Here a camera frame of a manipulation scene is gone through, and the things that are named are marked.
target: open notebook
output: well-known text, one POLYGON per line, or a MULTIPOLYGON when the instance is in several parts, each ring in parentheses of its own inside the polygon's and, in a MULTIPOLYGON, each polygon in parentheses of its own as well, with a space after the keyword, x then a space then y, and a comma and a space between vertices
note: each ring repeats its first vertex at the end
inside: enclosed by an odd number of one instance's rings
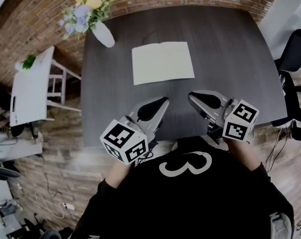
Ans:
POLYGON ((134 85, 195 78, 187 42, 152 43, 132 49, 134 85))

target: floor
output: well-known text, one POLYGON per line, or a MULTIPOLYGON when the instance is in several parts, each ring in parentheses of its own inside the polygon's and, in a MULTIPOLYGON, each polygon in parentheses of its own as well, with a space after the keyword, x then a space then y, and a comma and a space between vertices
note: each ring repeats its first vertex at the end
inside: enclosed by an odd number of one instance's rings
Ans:
MULTIPOLYGON (((295 84, 300 85, 301 69, 292 73, 292 77, 295 84)), ((80 107, 78 86, 67 89, 74 90, 74 93, 67 96, 67 105, 80 107)), ((31 218, 33 213, 38 213, 40 219, 46 220, 46 228, 74 228, 88 200, 96 193, 97 185, 110 169, 113 158, 102 154, 98 149, 83 148, 80 114, 55 108, 49 112, 56 121, 46 121, 41 125, 45 148, 42 157, 32 156, 18 160, 16 166, 22 176, 11 180, 10 185, 14 196, 19 198, 26 217, 31 218), (51 196, 48 194, 47 180, 51 196), (22 186, 22 191, 18 189, 17 182, 22 186), (74 211, 64 211, 63 219, 60 218, 62 212, 58 208, 62 202, 75 206, 74 211)), ((250 141, 263 163, 271 152, 278 133, 279 129, 271 125, 255 128, 254 138, 250 141)), ((276 153, 285 140, 279 142, 276 153)), ((167 153, 172 145, 173 142, 161 142, 154 152, 167 153)), ((288 138, 270 176, 293 205, 298 224, 301 220, 301 142, 288 138)), ((299 233, 295 233, 295 238, 301 238, 299 233)))

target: dark wooden table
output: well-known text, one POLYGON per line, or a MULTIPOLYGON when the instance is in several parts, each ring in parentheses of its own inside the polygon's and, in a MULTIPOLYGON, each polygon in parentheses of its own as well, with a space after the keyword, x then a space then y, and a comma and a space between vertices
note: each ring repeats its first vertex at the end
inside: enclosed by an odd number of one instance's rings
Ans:
POLYGON ((104 47, 86 36, 81 86, 84 146, 113 119, 152 97, 170 105, 157 140, 206 134, 207 122, 188 103, 194 90, 244 99, 260 110, 257 124, 287 116, 279 76, 267 44, 248 12, 213 6, 177 6, 136 12, 106 21, 116 44, 104 47), (195 79, 133 85, 132 48, 186 41, 195 79))

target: number 3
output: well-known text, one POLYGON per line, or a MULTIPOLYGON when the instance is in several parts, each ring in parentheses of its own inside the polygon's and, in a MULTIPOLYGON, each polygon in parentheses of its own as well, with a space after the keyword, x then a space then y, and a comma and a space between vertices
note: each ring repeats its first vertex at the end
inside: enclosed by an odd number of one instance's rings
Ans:
POLYGON ((174 171, 169 171, 169 170, 166 169, 167 162, 164 162, 164 163, 159 165, 159 170, 161 171, 161 173, 163 175, 165 175, 167 177, 175 177, 175 176, 178 176, 178 175, 182 174, 187 169, 189 169, 192 174, 197 175, 197 174, 200 174, 200 173, 203 173, 203 172, 207 171, 210 168, 211 163, 212 163, 212 158, 207 152, 195 151, 195 152, 191 152, 191 153, 195 153, 197 155, 204 156, 207 160, 206 164, 202 168, 196 169, 191 164, 186 162, 186 164, 184 164, 183 167, 181 167, 177 170, 174 170, 174 171))

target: brick wall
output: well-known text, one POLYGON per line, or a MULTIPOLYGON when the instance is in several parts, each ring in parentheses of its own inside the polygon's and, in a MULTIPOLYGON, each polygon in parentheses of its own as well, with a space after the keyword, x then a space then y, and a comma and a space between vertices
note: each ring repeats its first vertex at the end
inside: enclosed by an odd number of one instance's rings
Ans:
MULTIPOLYGON (((265 16, 274 0, 117 0, 111 17, 174 5, 213 5, 247 10, 256 23, 265 16)), ((57 25, 61 10, 75 0, 6 0, 0 10, 0 82, 11 85, 14 63, 27 54, 37 54, 51 45, 67 57, 80 73, 85 36, 62 40, 57 25)))

